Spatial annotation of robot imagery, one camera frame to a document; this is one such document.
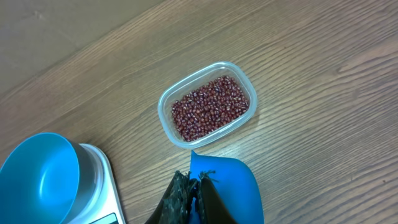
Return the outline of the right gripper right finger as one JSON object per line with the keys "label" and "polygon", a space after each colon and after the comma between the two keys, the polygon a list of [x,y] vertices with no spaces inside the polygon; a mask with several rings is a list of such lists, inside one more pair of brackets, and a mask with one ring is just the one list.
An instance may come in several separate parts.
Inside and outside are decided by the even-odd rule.
{"label": "right gripper right finger", "polygon": [[237,224],[223,203],[210,177],[214,170],[201,171],[195,202],[195,211],[201,224]]}

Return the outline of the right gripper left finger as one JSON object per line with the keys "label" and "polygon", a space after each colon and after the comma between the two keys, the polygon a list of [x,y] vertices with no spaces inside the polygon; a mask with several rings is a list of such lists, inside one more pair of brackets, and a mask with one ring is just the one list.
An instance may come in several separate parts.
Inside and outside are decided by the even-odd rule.
{"label": "right gripper left finger", "polygon": [[183,174],[175,171],[159,204],[146,224],[186,224],[192,208],[192,189],[190,172]]}

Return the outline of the blue plastic measuring scoop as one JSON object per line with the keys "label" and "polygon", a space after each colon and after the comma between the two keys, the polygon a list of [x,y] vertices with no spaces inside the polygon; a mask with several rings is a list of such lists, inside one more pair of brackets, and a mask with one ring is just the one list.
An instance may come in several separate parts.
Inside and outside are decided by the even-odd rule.
{"label": "blue plastic measuring scoop", "polygon": [[191,153],[190,171],[214,170],[210,177],[226,208],[237,223],[263,224],[261,195],[254,174],[238,159]]}

